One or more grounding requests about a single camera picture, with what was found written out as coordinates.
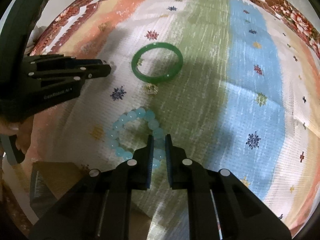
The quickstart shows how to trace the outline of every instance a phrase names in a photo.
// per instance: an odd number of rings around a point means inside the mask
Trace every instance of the green stripe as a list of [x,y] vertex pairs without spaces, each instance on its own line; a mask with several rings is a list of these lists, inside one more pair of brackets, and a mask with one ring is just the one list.
[[[166,42],[180,49],[184,65],[176,78],[159,84],[159,93],[150,96],[146,104],[172,135],[174,145],[183,147],[188,157],[200,163],[205,162],[212,131],[227,99],[220,80],[226,80],[227,75],[228,11],[228,0],[190,0],[183,11],[177,11]],[[179,218],[171,218],[185,207],[186,195],[184,191],[168,192],[165,161],[153,173],[152,185],[153,190],[143,195],[134,193],[133,199],[149,216],[163,200],[163,226],[172,226]]]

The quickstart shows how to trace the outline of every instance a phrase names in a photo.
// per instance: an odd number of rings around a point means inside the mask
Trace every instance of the floral border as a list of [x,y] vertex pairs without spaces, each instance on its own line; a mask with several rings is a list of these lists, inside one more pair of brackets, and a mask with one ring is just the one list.
[[[81,6],[88,5],[93,0],[75,0],[48,26],[36,43],[31,55],[41,54],[47,44],[53,41],[71,16],[79,13]],[[320,59],[320,34],[308,19],[287,0],[248,0],[263,8],[277,19],[281,20],[316,53]]]

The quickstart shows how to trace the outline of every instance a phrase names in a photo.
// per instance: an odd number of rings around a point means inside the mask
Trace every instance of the bracelet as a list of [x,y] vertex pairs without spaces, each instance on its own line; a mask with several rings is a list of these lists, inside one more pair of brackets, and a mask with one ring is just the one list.
[[[165,49],[169,49],[169,50],[173,51],[178,56],[179,61],[177,63],[175,63],[172,66],[172,68],[170,68],[170,70],[167,74],[162,75],[162,76],[157,76],[157,77],[149,77],[149,76],[142,74],[138,70],[138,68],[137,68],[138,61],[143,53],[147,52],[148,50],[156,49],[156,48],[165,48]],[[147,82],[147,83],[151,83],[151,84],[158,84],[160,82],[168,81],[168,80],[174,78],[175,75],[177,75],[179,73],[179,71],[181,70],[182,65],[183,65],[183,56],[182,56],[180,50],[176,46],[173,46],[172,44],[169,44],[166,42],[154,42],[154,43],[151,43],[151,44],[148,44],[148,45],[142,47],[133,56],[133,59],[131,62],[132,71],[135,74],[135,76],[137,78],[139,78],[140,80]]]
[[148,127],[152,130],[152,136],[154,138],[152,168],[158,168],[160,166],[160,160],[165,157],[164,131],[159,127],[159,122],[155,119],[155,113],[151,110],[145,111],[143,107],[139,107],[135,111],[132,110],[127,114],[122,114],[118,120],[113,123],[112,130],[107,131],[107,144],[111,149],[116,150],[116,156],[122,157],[125,161],[131,159],[133,153],[124,150],[120,146],[119,131],[123,129],[123,126],[127,122],[134,121],[137,118],[146,120],[148,122]]

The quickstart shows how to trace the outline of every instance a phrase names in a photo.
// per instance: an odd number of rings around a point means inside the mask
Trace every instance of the green snowflake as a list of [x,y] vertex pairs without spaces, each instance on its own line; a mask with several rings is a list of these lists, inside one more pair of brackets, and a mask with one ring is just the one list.
[[259,104],[259,106],[265,106],[266,105],[266,102],[267,102],[267,97],[262,94],[262,93],[259,93],[257,98],[256,98],[256,102]]
[[143,62],[143,58],[141,57],[141,58],[139,58],[139,60],[138,60],[138,66],[142,66],[142,62]]

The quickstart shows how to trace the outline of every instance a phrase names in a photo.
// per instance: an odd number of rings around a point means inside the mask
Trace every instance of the bead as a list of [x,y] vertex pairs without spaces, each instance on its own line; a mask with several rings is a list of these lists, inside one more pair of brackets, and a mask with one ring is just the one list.
[[124,152],[122,157],[124,158],[125,161],[132,159],[133,155],[131,152]]
[[128,122],[128,117],[125,114],[121,114],[121,116],[118,119],[118,122],[121,125],[124,125],[124,124],[126,124]]
[[165,157],[165,151],[160,149],[155,149],[153,151],[153,157],[157,160],[162,160]]
[[153,146],[156,149],[164,149],[165,142],[164,142],[164,140],[162,138],[160,138],[160,139],[157,139],[157,140],[153,141]]
[[164,137],[163,129],[158,127],[157,129],[153,130],[152,135],[154,139],[160,139]]
[[109,139],[117,139],[119,134],[118,134],[117,131],[111,130],[111,131],[107,132],[107,136],[108,136]]
[[108,145],[111,149],[116,149],[119,146],[119,143],[117,140],[110,140],[108,141]]
[[148,111],[146,111],[146,115],[144,116],[144,119],[146,119],[146,121],[150,122],[155,117],[156,117],[155,113],[151,110],[148,110]]
[[112,125],[113,130],[120,131],[122,129],[122,125],[119,123],[119,121],[116,121]]
[[153,158],[153,160],[152,160],[152,168],[156,169],[156,168],[159,168],[159,167],[160,167],[160,161],[155,159],[155,158]]
[[122,157],[124,152],[125,152],[125,150],[122,147],[117,147],[116,148],[116,156]]
[[137,114],[135,111],[130,111],[128,114],[127,114],[127,119],[128,121],[134,121],[137,119]]
[[144,110],[144,108],[139,107],[139,108],[136,110],[136,114],[137,114],[137,117],[138,117],[138,118],[143,118],[143,117],[146,115],[146,111]]
[[148,127],[151,130],[157,129],[159,127],[159,122],[156,119],[152,119],[151,121],[148,122]]

